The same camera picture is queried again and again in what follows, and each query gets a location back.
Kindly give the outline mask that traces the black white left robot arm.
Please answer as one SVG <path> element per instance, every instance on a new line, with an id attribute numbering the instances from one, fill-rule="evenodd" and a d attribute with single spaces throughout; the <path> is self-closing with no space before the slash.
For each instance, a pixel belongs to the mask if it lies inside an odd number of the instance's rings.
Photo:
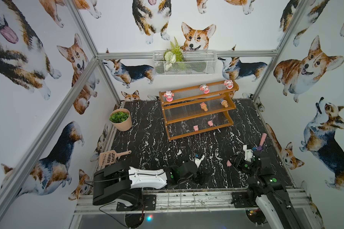
<path id="1" fill-rule="evenodd" d="M 118 162 L 94 173 L 93 205 L 103 206 L 118 202 L 135 209 L 143 205 L 142 189 L 174 189 L 193 182 L 204 185 L 209 174 L 199 170 L 201 160 L 187 160 L 158 170 L 142 170 Z"/>

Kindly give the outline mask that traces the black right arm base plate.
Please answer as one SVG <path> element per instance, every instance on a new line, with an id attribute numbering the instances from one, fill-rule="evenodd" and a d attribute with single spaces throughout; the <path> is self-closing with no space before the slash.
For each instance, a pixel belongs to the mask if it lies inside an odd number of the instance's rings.
<path id="1" fill-rule="evenodd" d="M 232 201 L 231 204 L 235 208 L 253 208 L 257 207 L 257 204 L 254 199 L 254 195 L 251 192 L 232 192 L 231 193 Z"/>

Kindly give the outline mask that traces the pink ice cream cone toy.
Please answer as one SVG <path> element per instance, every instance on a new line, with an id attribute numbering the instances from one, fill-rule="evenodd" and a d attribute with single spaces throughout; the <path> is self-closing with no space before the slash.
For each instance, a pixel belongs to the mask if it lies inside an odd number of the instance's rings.
<path id="1" fill-rule="evenodd" d="M 202 102 L 202 103 L 200 104 L 200 107 L 201 107 L 201 109 L 202 109 L 203 111 L 205 111 L 205 112 L 208 111 L 208 108 L 207 108 L 207 105 L 206 105 L 205 102 Z"/>

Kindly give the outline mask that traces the blue pink ice cream toy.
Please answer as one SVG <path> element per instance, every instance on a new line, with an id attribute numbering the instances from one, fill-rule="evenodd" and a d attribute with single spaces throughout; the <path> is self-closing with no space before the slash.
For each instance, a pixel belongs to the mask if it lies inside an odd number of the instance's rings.
<path id="1" fill-rule="evenodd" d="M 228 101 L 227 100 L 225 100 L 225 99 L 221 99 L 220 100 L 220 104 L 223 106 L 223 107 L 225 107 L 225 108 L 227 108 L 229 105 L 228 105 Z"/>

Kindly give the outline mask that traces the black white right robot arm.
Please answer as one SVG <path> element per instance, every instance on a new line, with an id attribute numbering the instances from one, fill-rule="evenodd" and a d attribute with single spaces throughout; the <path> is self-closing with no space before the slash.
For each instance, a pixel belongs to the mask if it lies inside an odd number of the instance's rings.
<path id="1" fill-rule="evenodd" d="M 303 229 L 299 216 L 289 198 L 286 187 L 274 173 L 270 157 L 259 151 L 246 160 L 238 154 L 228 160 L 231 167 L 254 179 L 245 193 L 232 193 L 232 202 L 235 207 L 257 207 L 273 229 Z"/>

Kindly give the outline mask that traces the pink hooded bunny doll figure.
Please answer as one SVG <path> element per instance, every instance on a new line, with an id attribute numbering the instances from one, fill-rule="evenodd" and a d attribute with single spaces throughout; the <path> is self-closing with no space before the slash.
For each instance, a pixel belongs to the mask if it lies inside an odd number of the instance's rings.
<path id="1" fill-rule="evenodd" d="M 174 93 L 172 91 L 166 91 L 163 97 L 166 99 L 167 102 L 172 102 L 174 99 Z"/>

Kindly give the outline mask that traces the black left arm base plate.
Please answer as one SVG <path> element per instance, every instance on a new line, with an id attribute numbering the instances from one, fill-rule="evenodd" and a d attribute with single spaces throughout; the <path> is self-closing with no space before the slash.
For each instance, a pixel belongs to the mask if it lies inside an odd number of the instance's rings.
<path id="1" fill-rule="evenodd" d="M 156 210 L 157 196 L 153 194 L 143 195 L 136 199 L 132 199 L 131 202 L 122 199 L 117 203 L 117 212 L 131 212 L 131 211 L 154 211 Z"/>

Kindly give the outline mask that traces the pink white bunny doll figure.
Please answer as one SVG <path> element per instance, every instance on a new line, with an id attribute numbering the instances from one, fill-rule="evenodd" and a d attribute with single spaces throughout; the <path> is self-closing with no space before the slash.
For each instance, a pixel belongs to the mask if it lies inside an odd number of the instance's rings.
<path id="1" fill-rule="evenodd" d="M 225 80 L 224 85 L 228 90 L 231 90 L 234 88 L 234 82 L 232 80 Z"/>

